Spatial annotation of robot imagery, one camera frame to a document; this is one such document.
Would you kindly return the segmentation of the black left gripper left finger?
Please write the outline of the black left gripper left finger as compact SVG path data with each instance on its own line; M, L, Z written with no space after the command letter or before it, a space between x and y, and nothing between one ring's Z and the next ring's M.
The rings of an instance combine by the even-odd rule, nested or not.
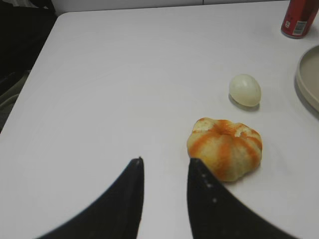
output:
M144 203L144 162L132 159L96 201L43 239L135 239Z

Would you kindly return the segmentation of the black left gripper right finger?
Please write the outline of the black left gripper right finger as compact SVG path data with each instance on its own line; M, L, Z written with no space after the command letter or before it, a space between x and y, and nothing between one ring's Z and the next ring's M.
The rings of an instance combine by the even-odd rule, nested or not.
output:
M192 158L187 207L195 239L291 239L236 199L200 159Z

